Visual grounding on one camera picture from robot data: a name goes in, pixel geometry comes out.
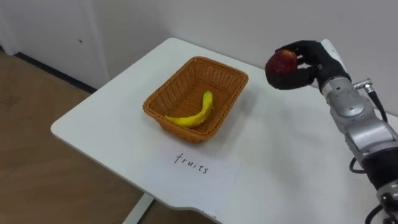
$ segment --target floor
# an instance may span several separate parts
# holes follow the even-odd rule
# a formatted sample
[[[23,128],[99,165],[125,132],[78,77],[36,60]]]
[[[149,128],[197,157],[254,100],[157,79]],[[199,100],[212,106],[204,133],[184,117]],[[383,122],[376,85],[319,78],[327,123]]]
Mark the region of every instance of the floor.
[[[0,223],[118,224],[142,192],[53,137],[90,94],[0,52]],[[141,221],[210,224],[156,202]]]

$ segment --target apple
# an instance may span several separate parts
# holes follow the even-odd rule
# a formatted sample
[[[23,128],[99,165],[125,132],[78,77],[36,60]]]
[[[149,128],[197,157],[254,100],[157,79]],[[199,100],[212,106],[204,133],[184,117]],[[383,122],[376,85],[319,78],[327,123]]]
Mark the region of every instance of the apple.
[[[297,69],[297,55],[289,50],[276,52],[266,63],[266,73],[291,75]]]

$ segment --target banana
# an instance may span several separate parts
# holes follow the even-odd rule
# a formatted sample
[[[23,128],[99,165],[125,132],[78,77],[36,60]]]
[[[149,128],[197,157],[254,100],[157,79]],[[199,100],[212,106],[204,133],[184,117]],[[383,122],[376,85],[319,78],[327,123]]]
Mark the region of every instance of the banana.
[[[178,126],[185,128],[194,128],[206,121],[206,119],[210,116],[212,109],[213,94],[210,90],[207,90],[205,94],[203,94],[203,106],[198,114],[186,118],[172,118],[165,115],[165,118]]]

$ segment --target paper sign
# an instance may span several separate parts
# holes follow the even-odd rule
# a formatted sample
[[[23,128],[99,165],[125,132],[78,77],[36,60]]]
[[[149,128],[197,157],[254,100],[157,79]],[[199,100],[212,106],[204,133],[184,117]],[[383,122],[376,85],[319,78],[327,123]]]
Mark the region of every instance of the paper sign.
[[[216,218],[241,159],[216,159],[196,149],[157,151],[145,168],[149,193],[173,207],[198,208]]]

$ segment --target rectangular basket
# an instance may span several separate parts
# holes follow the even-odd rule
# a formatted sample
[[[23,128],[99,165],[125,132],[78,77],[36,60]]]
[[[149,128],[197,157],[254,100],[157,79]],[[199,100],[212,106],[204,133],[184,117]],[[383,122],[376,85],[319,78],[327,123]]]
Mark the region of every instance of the rectangular basket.
[[[239,94],[248,75],[205,57],[193,57],[144,103],[144,111],[166,131],[188,142],[199,143],[213,137]],[[164,116],[187,117],[201,111],[205,91],[213,93],[210,117],[198,127],[188,129],[167,121]]]

